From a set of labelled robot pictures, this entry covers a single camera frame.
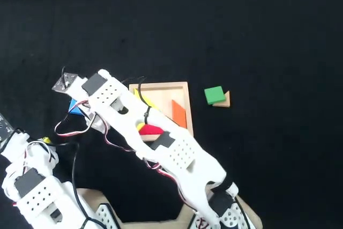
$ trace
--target black cloth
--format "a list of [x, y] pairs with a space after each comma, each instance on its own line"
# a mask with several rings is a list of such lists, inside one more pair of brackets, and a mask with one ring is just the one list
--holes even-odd
[[[118, 79], [188, 81], [195, 138], [265, 228], [342, 228], [340, 3], [0, 0], [0, 111], [32, 136], [61, 141], [53, 127], [69, 98], [51, 87], [64, 65], [88, 77], [104, 68]], [[231, 108], [207, 105], [204, 89], [217, 85], [230, 90]], [[123, 221], [176, 218], [168, 178], [95, 130], [78, 140], [77, 187], [103, 191]], [[62, 180], [71, 157], [60, 150]], [[0, 158], [0, 178], [7, 164]], [[29, 228], [3, 193], [0, 206], [1, 228]]]

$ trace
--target wooden puzzle board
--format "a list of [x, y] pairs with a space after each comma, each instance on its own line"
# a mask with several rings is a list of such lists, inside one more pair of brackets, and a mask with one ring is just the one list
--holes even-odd
[[[129, 90], [134, 93], [138, 84], [130, 84]], [[141, 85], [141, 94], [149, 98], [158, 109], [170, 119], [173, 118], [172, 100], [175, 100], [186, 111], [187, 129], [193, 136], [191, 106], [189, 101], [188, 83], [145, 83]], [[154, 141], [159, 135], [142, 135], [144, 141]]]

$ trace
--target red piece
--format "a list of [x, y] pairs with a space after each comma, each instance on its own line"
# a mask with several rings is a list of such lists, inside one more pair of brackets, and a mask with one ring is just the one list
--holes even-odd
[[150, 124], [145, 124], [139, 130], [140, 135], [152, 135], [152, 134], [162, 134], [162, 133], [164, 133], [164, 131], [161, 128], [150, 125]]

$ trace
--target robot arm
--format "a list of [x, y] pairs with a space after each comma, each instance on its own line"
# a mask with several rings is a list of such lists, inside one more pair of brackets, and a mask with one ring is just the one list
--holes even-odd
[[[149, 108], [106, 70], [99, 70], [88, 80], [70, 73], [66, 73], [64, 79], [65, 82], [62, 78], [58, 80], [54, 91], [65, 93], [78, 102], [87, 101], [88, 106], [79, 107], [87, 115], [100, 118], [95, 119], [93, 128], [102, 133], [107, 133], [109, 127], [118, 131], [139, 159], [158, 163], [164, 170], [161, 172], [176, 181], [181, 195], [196, 215], [203, 217], [212, 228], [220, 228], [221, 217], [210, 207], [205, 186], [209, 182], [214, 182], [214, 186], [221, 184], [226, 172], [186, 129], [157, 109]], [[142, 122], [165, 131], [150, 146], [142, 141], [136, 129]], [[233, 183], [227, 192], [234, 198], [238, 188]]]
[[[14, 130], [0, 114], [0, 153], [11, 162], [2, 183], [5, 195], [34, 229], [105, 228], [90, 221], [82, 227], [86, 217], [72, 184], [53, 176], [58, 155], [49, 145], [48, 139], [32, 141], [24, 131]], [[99, 219], [84, 199], [78, 198], [87, 216]]]

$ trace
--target green cube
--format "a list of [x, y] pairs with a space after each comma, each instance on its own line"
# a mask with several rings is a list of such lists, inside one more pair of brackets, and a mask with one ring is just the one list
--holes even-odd
[[213, 88], [206, 88], [205, 96], [206, 96], [207, 103], [209, 105], [212, 105], [218, 102], [223, 102], [226, 100], [226, 97], [224, 95], [224, 92], [221, 86], [217, 86]]

